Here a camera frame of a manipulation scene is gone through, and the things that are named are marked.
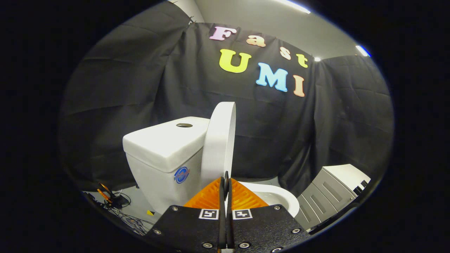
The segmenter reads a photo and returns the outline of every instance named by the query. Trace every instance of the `gray drawer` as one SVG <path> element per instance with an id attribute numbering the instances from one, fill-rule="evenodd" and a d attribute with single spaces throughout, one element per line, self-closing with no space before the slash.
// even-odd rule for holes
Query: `gray drawer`
<path id="1" fill-rule="evenodd" d="M 298 223 L 305 230 L 318 225 L 320 223 L 320 219 L 319 217 L 317 217 L 312 207 L 308 204 L 305 197 L 303 197 L 303 195 L 300 195 L 297 199 L 300 204 L 300 210 L 298 211 L 295 219 L 298 221 Z"/>
<path id="2" fill-rule="evenodd" d="M 314 184 L 310 184 L 302 195 L 321 221 L 325 221 L 337 213 L 334 206 Z"/>
<path id="3" fill-rule="evenodd" d="M 355 199 L 353 193 L 323 169 L 312 183 L 327 197 L 338 212 Z"/>

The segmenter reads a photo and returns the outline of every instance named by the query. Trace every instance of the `toilet lid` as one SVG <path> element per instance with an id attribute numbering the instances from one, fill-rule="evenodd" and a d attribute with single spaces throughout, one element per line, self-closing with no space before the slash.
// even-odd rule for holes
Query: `toilet lid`
<path id="1" fill-rule="evenodd" d="M 234 134 L 236 128 L 236 103 L 220 102 L 209 121 L 203 146 L 202 188 L 228 171 L 231 176 Z"/>

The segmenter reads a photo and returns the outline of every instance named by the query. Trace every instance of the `toilet tank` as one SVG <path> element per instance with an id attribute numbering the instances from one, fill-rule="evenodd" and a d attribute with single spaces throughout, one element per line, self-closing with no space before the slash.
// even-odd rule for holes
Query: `toilet tank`
<path id="1" fill-rule="evenodd" d="M 153 209 L 184 205 L 200 188 L 200 169 L 209 119 L 185 117 L 123 137 L 133 177 Z"/>

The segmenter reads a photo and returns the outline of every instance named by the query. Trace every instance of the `cabinet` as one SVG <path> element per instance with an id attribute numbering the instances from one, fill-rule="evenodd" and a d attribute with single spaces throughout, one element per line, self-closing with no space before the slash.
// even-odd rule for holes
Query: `cabinet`
<path id="1" fill-rule="evenodd" d="M 329 219 L 350 204 L 370 182 L 370 178 L 351 164 L 322 167 L 298 197 L 297 219 L 310 229 Z"/>

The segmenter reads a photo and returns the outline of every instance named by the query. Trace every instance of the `black curtain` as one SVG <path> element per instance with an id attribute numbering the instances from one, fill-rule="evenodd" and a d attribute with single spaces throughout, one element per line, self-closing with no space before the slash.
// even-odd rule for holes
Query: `black curtain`
<path id="1" fill-rule="evenodd" d="M 132 131 L 181 117 L 210 118 L 222 101 L 236 102 L 232 177 L 279 177 L 298 196 L 322 166 L 351 163 L 369 177 L 381 172 L 392 141 L 393 112 L 386 83 L 369 57 L 314 62 L 301 49 L 273 36 L 226 24 L 189 23 L 163 2 L 102 39 L 67 85 L 60 145 L 67 171 L 83 190 L 102 182 L 113 190 L 135 185 L 122 149 Z M 211 40 L 215 27 L 236 29 Z M 264 38 L 265 47 L 246 42 Z M 290 51 L 291 60 L 280 55 Z M 247 69 L 219 66 L 221 49 L 250 54 Z M 306 57 L 302 67 L 296 54 Z M 287 92 L 256 84 L 258 63 L 283 69 Z M 295 95 L 293 75 L 304 79 Z"/>

